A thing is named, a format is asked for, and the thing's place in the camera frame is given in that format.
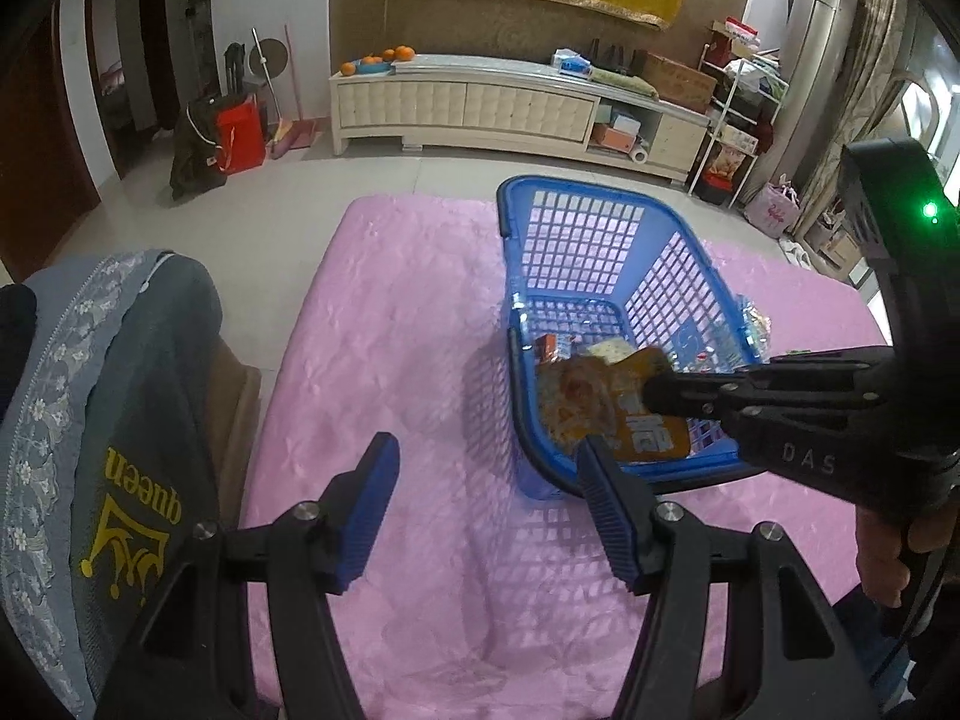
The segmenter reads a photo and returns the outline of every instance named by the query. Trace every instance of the brown wall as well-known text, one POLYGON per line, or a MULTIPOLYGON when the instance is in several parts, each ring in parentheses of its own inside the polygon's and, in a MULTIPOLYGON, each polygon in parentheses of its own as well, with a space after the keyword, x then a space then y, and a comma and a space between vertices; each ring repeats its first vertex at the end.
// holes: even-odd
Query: brown wall
POLYGON ((330 0, 330 59, 342 62, 389 46, 546 60, 558 47, 652 50, 695 64, 714 19, 743 15, 747 0, 683 0, 671 28, 657 32, 578 7, 541 0, 330 0))

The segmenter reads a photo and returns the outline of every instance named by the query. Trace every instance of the blue plastic basket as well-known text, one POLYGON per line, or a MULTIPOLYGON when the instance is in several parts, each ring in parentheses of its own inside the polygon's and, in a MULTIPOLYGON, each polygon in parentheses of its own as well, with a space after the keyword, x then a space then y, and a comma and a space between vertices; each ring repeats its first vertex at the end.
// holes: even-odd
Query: blue plastic basket
MULTIPOLYGON (((527 463, 517 482, 538 500, 579 494, 576 466, 550 440, 536 408, 533 341, 570 333, 584 341, 620 335, 659 346, 680 367, 707 352, 716 371, 759 362, 742 314, 688 225, 663 203, 633 191, 537 175, 497 191, 507 263, 512 415, 527 463)), ((656 493, 755 473, 718 422, 689 420, 691 454, 629 464, 656 493)))

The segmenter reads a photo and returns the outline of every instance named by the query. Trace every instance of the drawer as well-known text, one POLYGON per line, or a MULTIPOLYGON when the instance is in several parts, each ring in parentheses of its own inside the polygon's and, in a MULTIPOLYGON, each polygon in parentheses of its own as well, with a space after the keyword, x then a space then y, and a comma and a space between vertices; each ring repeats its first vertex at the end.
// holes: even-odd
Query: drawer
POLYGON ((676 170, 690 170, 706 134, 707 127, 701 124, 664 115, 650 146, 650 161, 676 170))
POLYGON ((496 84, 467 84, 464 127, 546 135, 580 142, 587 136, 592 100, 496 84))
POLYGON ((451 81, 357 81, 337 85, 340 127, 414 124, 462 127, 467 84, 451 81))

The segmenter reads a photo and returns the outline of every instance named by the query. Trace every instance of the paper roll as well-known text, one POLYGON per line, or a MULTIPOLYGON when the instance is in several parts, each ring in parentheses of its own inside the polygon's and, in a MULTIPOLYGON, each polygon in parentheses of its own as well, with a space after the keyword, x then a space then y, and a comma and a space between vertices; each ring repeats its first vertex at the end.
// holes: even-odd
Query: paper roll
POLYGON ((637 145, 630 149, 630 158, 637 163, 637 165, 642 165, 650 158, 650 152, 647 151, 646 143, 640 143, 637 141, 637 145))

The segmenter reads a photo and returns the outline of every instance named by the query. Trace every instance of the pink gift bag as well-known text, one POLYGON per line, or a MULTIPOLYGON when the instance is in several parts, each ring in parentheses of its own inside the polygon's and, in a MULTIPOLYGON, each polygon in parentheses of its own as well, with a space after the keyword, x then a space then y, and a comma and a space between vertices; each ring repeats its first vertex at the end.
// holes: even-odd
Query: pink gift bag
POLYGON ((797 192, 788 182, 767 184, 743 209, 746 220, 771 238, 779 238, 784 230, 800 218, 797 192))

